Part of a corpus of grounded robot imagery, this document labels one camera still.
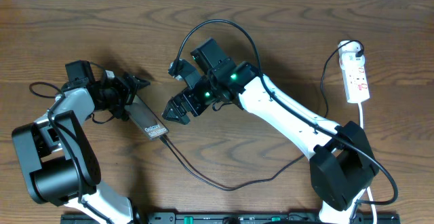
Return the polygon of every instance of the green connector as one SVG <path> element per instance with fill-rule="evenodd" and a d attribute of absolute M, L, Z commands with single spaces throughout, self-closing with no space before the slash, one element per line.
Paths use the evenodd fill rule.
<path fill-rule="evenodd" d="M 184 217 L 184 224 L 193 224 L 192 217 Z"/>

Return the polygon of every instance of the wood grain surface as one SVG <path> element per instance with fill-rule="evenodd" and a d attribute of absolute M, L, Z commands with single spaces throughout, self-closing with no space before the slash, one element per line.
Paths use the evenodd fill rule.
<path fill-rule="evenodd" d="M 26 191 L 11 132 L 53 103 L 34 97 L 29 83 L 61 86 L 64 64 L 91 60 L 118 74 L 129 71 L 150 79 L 152 85 L 140 95 L 160 114 L 185 87 L 167 74 L 169 63 L 184 36 L 210 18 L 244 27 L 258 46 L 264 72 L 321 115 L 319 79 L 326 58 L 339 41 L 361 40 L 371 94 L 363 104 L 366 133 L 399 187 L 398 201 L 378 209 L 399 213 L 402 223 L 434 222 L 434 0 L 0 0 L 0 223 L 58 223 L 62 213 L 72 211 L 38 205 Z M 237 62 L 254 61 L 245 37 L 223 24 L 194 34 L 184 58 L 208 37 Z M 337 60 L 329 65 L 325 92 L 330 119 L 345 124 L 357 121 L 358 113 L 357 105 L 345 100 Z M 100 120 L 109 116 L 96 115 Z M 191 119 L 187 126 L 165 122 L 169 136 L 192 165 L 223 185 L 270 177 L 300 155 L 270 125 L 234 106 Z M 194 179 L 160 141 L 148 141 L 132 122 L 86 122 L 83 129 L 102 178 L 145 211 L 321 207 L 305 159 L 270 183 L 227 193 Z M 382 174 L 372 191 L 377 200 L 392 194 Z"/>

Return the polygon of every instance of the white cable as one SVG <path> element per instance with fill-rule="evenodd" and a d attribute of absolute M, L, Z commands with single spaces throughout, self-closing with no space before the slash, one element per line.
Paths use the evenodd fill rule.
<path fill-rule="evenodd" d="M 360 119 L 360 127 L 363 129 L 363 109 L 361 108 L 361 102 L 357 103 L 359 105 L 359 119 Z"/>
<path fill-rule="evenodd" d="M 366 188 L 366 191 L 368 193 L 369 201 L 374 201 L 374 198 L 372 197 L 371 193 L 371 187 Z M 372 209 L 372 224 L 377 224 L 377 210 L 375 209 L 375 205 L 371 204 Z"/>
<path fill-rule="evenodd" d="M 357 103 L 359 105 L 359 119 L 360 119 L 360 127 L 363 129 L 363 109 L 361 107 L 361 102 Z M 374 201 L 374 197 L 372 197 L 371 187 L 366 188 L 368 193 L 369 201 Z M 372 224 L 377 224 L 377 210 L 375 209 L 375 205 L 371 204 L 372 209 Z"/>

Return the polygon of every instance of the power strip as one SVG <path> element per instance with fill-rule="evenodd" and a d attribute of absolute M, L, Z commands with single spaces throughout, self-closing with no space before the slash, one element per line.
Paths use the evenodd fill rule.
<path fill-rule="evenodd" d="M 349 42 L 341 41 L 338 47 Z M 339 65 L 344 77 L 347 102 L 359 103 L 369 99 L 368 81 L 365 72 L 365 56 L 356 57 L 361 46 L 356 41 L 346 44 L 339 49 Z"/>

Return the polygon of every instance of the wire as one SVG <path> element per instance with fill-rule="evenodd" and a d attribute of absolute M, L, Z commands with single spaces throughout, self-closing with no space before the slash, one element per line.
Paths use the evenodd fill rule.
<path fill-rule="evenodd" d="M 264 80 L 264 74 L 262 73 L 262 67 L 261 67 L 261 63 L 260 63 L 260 57 L 259 57 L 259 53 L 258 53 L 258 49 L 256 48 L 256 45 L 253 41 L 253 39 L 250 37 L 250 35 L 247 33 L 247 31 L 245 31 L 242 27 L 240 27 L 238 24 L 235 24 L 234 22 L 231 22 L 230 20 L 222 20 L 222 19 L 214 19 L 214 20 L 207 20 L 205 22 L 202 22 L 201 24 L 197 25 L 193 30 L 191 30 L 187 36 L 184 38 L 184 41 L 182 42 L 180 49 L 178 51 L 178 55 L 176 56 L 175 60 L 179 60 L 182 50 L 184 49 L 185 43 L 187 42 L 187 40 L 189 39 L 189 37 L 195 32 L 197 31 L 197 29 L 201 28 L 202 26 L 209 24 L 209 23 L 214 23 L 214 22 L 222 22 L 222 23 L 226 23 L 226 24 L 230 24 L 232 26 L 234 26 L 235 28 L 239 29 L 244 35 L 245 37 L 247 37 L 247 39 L 249 40 L 250 44 L 252 45 L 253 48 L 253 52 L 256 58 L 256 62 L 258 63 L 258 76 L 260 78 L 260 81 L 262 83 L 262 86 L 264 87 L 265 91 L 267 92 L 267 94 L 270 96 L 270 99 L 273 99 L 274 101 L 276 101 L 276 103 L 280 106 L 282 106 L 286 111 L 288 111 L 289 113 L 291 113 L 293 116 L 297 117 L 300 121 L 308 124 L 310 127 L 312 127 L 315 131 L 321 132 L 323 134 L 325 134 L 326 136 L 329 136 L 331 138 L 333 138 L 334 140 L 338 141 L 339 143 L 343 144 L 345 147 L 347 147 L 348 149 L 351 149 L 353 151 L 356 151 L 358 154 L 366 157 L 368 160 L 370 160 L 373 164 L 375 164 L 383 173 L 384 175 L 387 177 L 387 179 L 389 180 L 389 182 L 392 185 L 393 188 L 393 197 L 389 200 L 386 201 L 366 201 L 366 200 L 357 200 L 357 203 L 360 204 L 377 204 L 377 205 L 387 205 L 387 204 L 392 204 L 394 201 L 396 201 L 396 199 L 398 198 L 398 187 L 396 185 L 395 179 L 393 179 L 393 177 L 390 175 L 390 173 L 386 170 L 386 168 L 384 168 L 384 166 L 382 166 L 382 164 L 380 164 L 380 162 L 376 161 L 374 158 L 370 157 L 369 155 L 367 155 L 365 152 L 363 152 L 362 150 L 360 150 L 359 148 L 353 146 L 350 142 L 348 142 L 347 140 L 340 138 L 339 136 L 335 135 L 332 132 L 329 132 L 328 130 L 322 128 L 321 126 L 319 126 L 318 124 L 311 122 L 310 120 L 304 118 L 302 115 L 298 114 L 297 112 L 295 112 L 294 110 L 292 110 L 291 108 L 289 108 L 286 104 L 284 104 L 282 101 L 280 101 L 280 99 L 275 95 L 274 92 L 270 91 L 270 89 L 267 87 L 267 85 L 265 84 L 265 80 Z M 328 60 L 326 61 L 326 64 L 324 67 L 327 66 L 328 61 L 330 61 L 330 59 L 332 58 L 332 56 L 339 50 L 339 48 L 337 50 L 335 50 L 333 52 L 333 54 L 328 58 Z"/>
<path fill-rule="evenodd" d="M 105 217 L 103 214 L 99 213 L 92 206 L 90 206 L 86 201 L 83 201 L 83 177 L 81 175 L 81 171 L 79 168 L 79 162 L 78 162 L 78 159 L 75 157 L 74 151 L 71 149 L 71 146 L 69 145 L 68 141 L 65 139 L 65 137 L 63 136 L 63 133 L 60 131 L 59 128 L 62 128 L 62 130 L 65 131 L 69 136 L 71 136 L 71 138 L 76 143 L 78 143 L 77 137 L 70 130 L 68 130 L 68 128 L 66 128 L 62 124 L 56 122 L 56 120 L 55 120 L 56 118 L 53 119 L 53 111 L 55 111 L 56 108 L 59 106 L 59 104 L 66 98 L 65 93 L 61 89 L 56 87 L 55 85 L 47 83 L 47 82 L 38 81 L 38 82 L 34 82 L 34 83 L 30 84 L 30 86 L 28 88 L 31 91 L 31 93 L 36 95 L 36 96 L 42 97 L 42 98 L 55 98 L 55 96 L 46 96 L 46 95 L 41 95 L 41 94 L 36 93 L 35 91 L 33 91 L 33 86 L 35 86 L 35 85 L 49 86 L 51 88 L 54 88 L 55 90 L 57 90 L 57 92 L 59 94 L 61 94 L 61 97 L 52 105 L 51 108 L 49 108 L 47 110 L 47 118 L 48 118 L 48 122 L 50 123 L 50 126 L 53 128 L 54 132 L 56 132 L 56 134 L 59 136 L 59 139 L 62 141 L 64 148 L 66 149 L 69 156 L 71 157 L 75 172 L 77 173 L 78 187 L 79 187 L 77 202 L 79 204 L 82 204 L 84 208 L 90 210 L 90 212 L 92 212 L 97 217 L 105 220 L 108 224 L 111 224 L 112 221 L 108 217 Z"/>
<path fill-rule="evenodd" d="M 218 103 L 218 102 L 222 102 L 222 101 L 221 100 L 217 100 L 216 102 L 212 103 L 212 110 L 213 111 L 219 111 L 219 110 L 222 109 L 223 106 L 232 105 L 233 104 L 233 102 L 224 102 L 224 103 L 222 103 L 222 105 L 219 106 L 218 109 L 216 109 L 216 103 Z"/>
<path fill-rule="evenodd" d="M 112 119 L 115 118 L 115 116 L 112 115 L 112 116 L 111 116 L 108 120 L 106 120 L 105 122 L 99 122 L 99 121 L 95 120 L 95 113 L 91 113 L 90 116 L 92 117 L 92 121 L 93 121 L 95 124 L 99 124 L 99 125 L 105 124 L 105 123 L 107 123 L 107 122 L 109 122 L 109 121 L 111 121 Z"/>
<path fill-rule="evenodd" d="M 365 51 L 365 46 L 363 46 L 362 42 L 360 42 L 358 40 L 350 40 L 350 41 L 348 41 L 348 42 L 340 45 L 338 48 L 336 48 L 336 50 L 334 50 L 332 52 L 332 55 L 330 55 L 330 57 L 328 57 L 327 61 L 324 64 L 323 75 L 321 76 L 321 82 L 319 83 L 319 89 L 321 90 L 321 94 L 323 95 L 324 103 L 325 103 L 325 115 L 324 115 L 324 118 L 326 118 L 327 115 L 328 115 L 328 102 L 327 102 L 327 98 L 326 98 L 326 93 L 324 92 L 324 88 L 323 88 L 324 76 L 326 75 L 327 64 L 330 61 L 330 59 L 332 59 L 332 57 L 335 55 L 335 53 L 337 53 L 337 51 L 339 51 L 340 48 L 342 48 L 343 46 L 345 46 L 347 44 L 350 44 L 352 42 L 357 42 L 358 44 L 360 44 L 361 50 L 359 52 L 363 53 Z"/>
<path fill-rule="evenodd" d="M 357 105 L 359 105 L 359 126 L 363 129 L 363 108 L 361 107 L 361 102 L 358 102 Z"/>
<path fill-rule="evenodd" d="M 361 102 L 358 102 L 357 105 L 359 106 L 359 126 L 363 129 L 363 107 L 361 106 Z M 366 192 L 368 193 L 369 201 L 374 201 L 374 197 L 372 197 L 371 187 L 366 188 Z M 372 224 L 377 224 L 377 210 L 375 208 L 375 205 L 371 204 L 372 209 Z"/>
<path fill-rule="evenodd" d="M 94 62 L 89 62 L 89 63 L 92 64 L 92 65 L 95 65 L 96 67 L 102 69 L 103 71 L 106 70 L 104 67 L 102 67 L 101 65 L 99 65 L 99 64 L 97 64 L 97 63 L 94 63 Z"/>
<path fill-rule="evenodd" d="M 293 161 L 291 161 L 289 164 L 287 164 L 286 166 L 284 166 L 282 169 L 280 169 L 274 176 L 272 176 L 271 178 L 269 178 L 269 179 L 260 179 L 260 180 L 254 180 L 254 181 L 249 181 L 249 182 L 246 182 L 246 183 L 243 183 L 243 184 L 241 184 L 241 185 L 238 185 L 238 186 L 236 186 L 236 187 L 231 187 L 231 188 L 228 188 L 228 187 L 220 187 L 220 186 L 217 186 L 217 185 L 215 185 L 215 184 L 213 184 L 213 183 L 211 183 L 211 182 L 209 182 L 209 181 L 207 181 L 207 180 L 205 180 L 205 179 L 203 179 L 203 178 L 201 178 L 200 176 L 198 176 L 197 174 L 195 174 L 194 172 L 192 172 L 185 164 L 184 164 L 184 162 L 179 158 L 179 156 L 178 156 L 178 154 L 176 154 L 176 152 L 172 149 L 172 147 L 173 148 L 175 148 L 175 146 L 174 146 L 174 144 L 171 142 L 171 140 L 169 139 L 169 137 L 167 136 L 167 135 L 164 135 L 164 136 L 161 136 L 160 137 L 160 140 L 170 149 L 170 151 L 175 155 L 175 157 L 176 157 L 176 159 L 181 163 L 181 165 L 182 165 L 182 167 L 184 167 L 184 169 L 188 172 L 188 173 L 190 173 L 192 176 L 194 176 L 195 178 L 197 178 L 197 179 L 199 179 L 200 181 L 202 181 L 202 182 L 204 182 L 204 183 L 206 183 L 206 184 L 208 184 L 209 186 L 211 186 L 211 187 L 215 187 L 215 188 L 217 188 L 217 189 L 219 189 L 219 190 L 222 190 L 222 191 L 235 191 L 235 190 L 238 190 L 238 189 L 240 189 L 240 188 L 242 188 L 242 187 L 245 187 L 245 186 L 248 186 L 248 185 L 252 185 L 252 184 L 256 184 L 256 183 L 265 183 L 265 182 L 269 182 L 269 181 L 272 181 L 272 180 L 274 180 L 277 176 L 279 176 L 284 170 L 286 170 L 286 168 L 288 168 L 288 167 L 290 167 L 290 166 L 292 166 L 293 164 L 295 164 L 295 163 L 297 163 L 298 161 L 300 161 L 303 157 L 304 157 L 304 155 L 301 155 L 300 157 L 298 157 L 298 158 L 296 158 L 295 160 L 293 160 Z"/>
<path fill-rule="evenodd" d="M 53 84 L 51 84 L 51 83 L 48 83 L 48 82 L 37 81 L 37 82 L 33 82 L 33 83 L 31 83 L 30 85 L 28 85 L 28 89 L 30 90 L 30 92 L 31 92 L 33 95 L 38 96 L 38 97 L 41 97 L 41 98 L 56 98 L 56 96 L 47 96 L 47 95 L 42 95 L 42 94 L 39 94 L 39 93 L 35 92 L 35 91 L 33 90 L 33 87 L 36 86 L 36 85 L 49 86 L 49 87 L 51 87 L 51 88 L 56 89 L 57 92 L 60 92 L 60 89 L 59 89 L 58 87 L 56 87 L 55 85 L 53 85 Z"/>

